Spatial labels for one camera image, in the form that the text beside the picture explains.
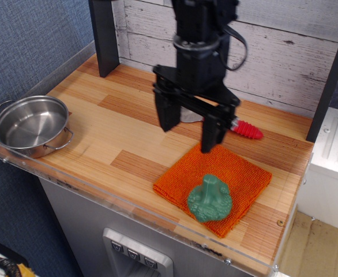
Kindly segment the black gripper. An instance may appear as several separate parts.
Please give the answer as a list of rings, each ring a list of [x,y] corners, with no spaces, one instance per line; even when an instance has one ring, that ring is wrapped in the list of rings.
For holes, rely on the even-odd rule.
[[[176,67],[156,65],[155,105],[161,128],[167,132],[181,119],[181,107],[202,115],[201,152],[221,144],[236,119],[240,100],[223,83],[226,75],[229,36],[190,43],[174,37]]]

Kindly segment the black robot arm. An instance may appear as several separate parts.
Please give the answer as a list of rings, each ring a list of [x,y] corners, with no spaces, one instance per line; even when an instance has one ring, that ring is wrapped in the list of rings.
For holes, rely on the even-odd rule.
[[[240,100],[224,85],[230,37],[238,1],[173,1],[176,66],[157,65],[155,104],[161,128],[180,123],[181,109],[201,115],[201,151],[208,153],[223,141],[236,118]]]

